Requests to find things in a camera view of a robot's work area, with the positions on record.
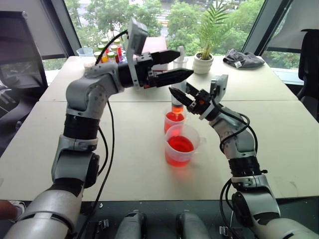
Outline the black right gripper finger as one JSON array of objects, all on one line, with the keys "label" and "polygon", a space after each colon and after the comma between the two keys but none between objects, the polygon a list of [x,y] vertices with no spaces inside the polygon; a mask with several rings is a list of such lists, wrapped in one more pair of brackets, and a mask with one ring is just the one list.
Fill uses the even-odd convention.
[{"label": "black right gripper finger", "polygon": [[180,89],[169,87],[169,91],[172,95],[173,105],[184,105],[189,106],[192,104],[193,100],[186,96],[186,94]]},{"label": "black right gripper finger", "polygon": [[199,94],[199,90],[192,86],[189,82],[186,83],[185,92],[191,96],[197,96]]}]

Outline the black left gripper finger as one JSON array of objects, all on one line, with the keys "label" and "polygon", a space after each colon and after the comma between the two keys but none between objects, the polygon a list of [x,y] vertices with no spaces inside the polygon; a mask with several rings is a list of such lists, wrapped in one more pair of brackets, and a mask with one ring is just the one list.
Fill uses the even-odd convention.
[{"label": "black left gripper finger", "polygon": [[193,70],[185,68],[177,68],[169,70],[165,73],[160,73],[156,77],[156,87],[163,87],[167,85],[177,84],[186,80],[193,74]]},{"label": "black left gripper finger", "polygon": [[164,50],[152,53],[153,66],[168,64],[180,56],[180,52],[176,50]]}]

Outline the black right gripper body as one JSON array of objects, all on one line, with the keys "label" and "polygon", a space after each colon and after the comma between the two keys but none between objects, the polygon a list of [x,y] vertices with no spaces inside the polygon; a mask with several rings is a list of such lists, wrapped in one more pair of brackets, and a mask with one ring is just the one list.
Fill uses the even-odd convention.
[{"label": "black right gripper body", "polygon": [[194,115],[200,115],[200,118],[208,117],[213,110],[211,94],[204,89],[188,90],[188,93],[194,97],[194,101],[188,106],[188,111]]}]

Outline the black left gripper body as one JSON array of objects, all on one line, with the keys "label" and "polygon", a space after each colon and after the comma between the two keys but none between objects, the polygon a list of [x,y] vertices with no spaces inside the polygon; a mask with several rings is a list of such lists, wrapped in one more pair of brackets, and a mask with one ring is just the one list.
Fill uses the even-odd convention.
[{"label": "black left gripper body", "polygon": [[157,87],[158,76],[154,73],[152,67],[159,62],[159,52],[146,52],[136,58],[136,71],[140,87],[144,89]]}]

